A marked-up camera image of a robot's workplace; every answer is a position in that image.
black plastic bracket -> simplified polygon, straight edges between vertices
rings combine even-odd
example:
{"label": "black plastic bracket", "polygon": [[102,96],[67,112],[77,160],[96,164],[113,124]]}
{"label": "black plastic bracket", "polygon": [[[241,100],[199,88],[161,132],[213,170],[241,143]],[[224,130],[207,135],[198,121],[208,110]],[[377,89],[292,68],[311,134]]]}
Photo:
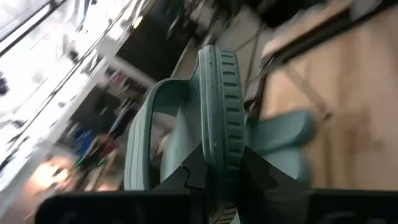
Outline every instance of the black plastic bracket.
{"label": "black plastic bracket", "polygon": [[398,192],[311,189],[249,148],[243,155],[237,205],[241,223],[398,221]]}
{"label": "black plastic bracket", "polygon": [[202,145],[200,144],[182,162],[170,177],[160,183],[154,190],[205,190],[208,166],[203,156]]}

wooden panel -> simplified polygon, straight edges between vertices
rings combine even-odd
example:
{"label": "wooden panel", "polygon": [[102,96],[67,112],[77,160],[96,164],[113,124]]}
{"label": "wooden panel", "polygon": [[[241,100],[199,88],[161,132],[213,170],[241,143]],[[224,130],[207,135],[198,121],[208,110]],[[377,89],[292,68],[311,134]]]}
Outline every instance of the wooden panel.
{"label": "wooden panel", "polygon": [[[301,19],[264,52],[335,13],[325,10]],[[319,120],[320,131],[305,149],[315,187],[398,190],[397,23],[395,7],[272,74],[264,92],[263,118],[304,107]],[[325,110],[287,78],[295,72],[325,100],[330,119],[322,120]]]}

black mount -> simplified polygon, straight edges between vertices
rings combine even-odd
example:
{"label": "black mount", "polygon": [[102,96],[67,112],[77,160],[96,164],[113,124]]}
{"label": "black mount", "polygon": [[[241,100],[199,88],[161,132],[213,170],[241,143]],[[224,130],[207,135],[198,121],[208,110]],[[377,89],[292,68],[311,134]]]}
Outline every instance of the black mount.
{"label": "black mount", "polygon": [[[290,178],[245,148],[236,205],[242,224],[392,223],[398,193],[319,190]],[[208,166],[198,146],[154,190],[56,195],[38,209],[35,223],[208,223],[212,195]]]}

fluorescent light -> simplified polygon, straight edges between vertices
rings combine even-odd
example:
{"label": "fluorescent light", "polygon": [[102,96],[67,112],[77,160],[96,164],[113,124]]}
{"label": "fluorescent light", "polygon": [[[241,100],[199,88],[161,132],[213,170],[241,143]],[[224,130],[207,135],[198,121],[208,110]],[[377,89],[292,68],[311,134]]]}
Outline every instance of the fluorescent light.
{"label": "fluorescent light", "polygon": [[137,4],[137,0],[133,0],[133,2],[130,4],[130,6],[124,11],[122,19],[128,20],[132,16],[132,11],[134,10],[134,7]]}
{"label": "fluorescent light", "polygon": [[139,16],[139,17],[136,19],[136,21],[134,22],[134,24],[133,24],[132,26],[133,26],[134,28],[137,28],[138,25],[140,24],[141,20],[142,20],[142,16]]}
{"label": "fluorescent light", "polygon": [[31,28],[37,21],[41,20],[46,13],[50,11],[50,4],[47,4],[43,9],[36,13],[32,18],[26,21],[20,28],[16,29],[10,36],[0,43],[0,52],[6,47],[10,46],[16,39],[18,39],[24,32]]}

teal plastic handle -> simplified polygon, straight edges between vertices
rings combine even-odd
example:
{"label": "teal plastic handle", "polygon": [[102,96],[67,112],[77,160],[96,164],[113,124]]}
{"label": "teal plastic handle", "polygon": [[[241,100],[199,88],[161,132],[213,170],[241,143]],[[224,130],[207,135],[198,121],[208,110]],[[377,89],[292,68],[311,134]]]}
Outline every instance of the teal plastic handle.
{"label": "teal plastic handle", "polygon": [[188,94],[189,82],[174,79],[162,80],[150,91],[129,130],[124,166],[125,190],[150,189],[148,170],[152,115],[154,112],[160,112],[175,116]]}

